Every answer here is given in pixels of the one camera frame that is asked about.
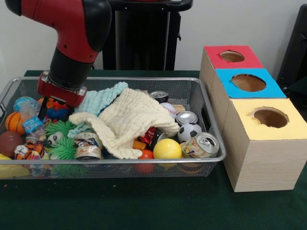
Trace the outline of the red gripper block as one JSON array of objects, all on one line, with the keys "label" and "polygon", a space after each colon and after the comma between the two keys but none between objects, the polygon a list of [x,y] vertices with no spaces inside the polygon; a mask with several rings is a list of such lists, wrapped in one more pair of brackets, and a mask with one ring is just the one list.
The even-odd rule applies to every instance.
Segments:
[{"label": "red gripper block", "polygon": [[54,84],[49,76],[48,71],[40,74],[37,84],[38,94],[44,96],[43,102],[38,113],[38,118],[44,120],[47,113],[48,98],[51,105],[64,105],[78,107],[87,94],[87,88],[82,86],[78,90],[68,90]]}]

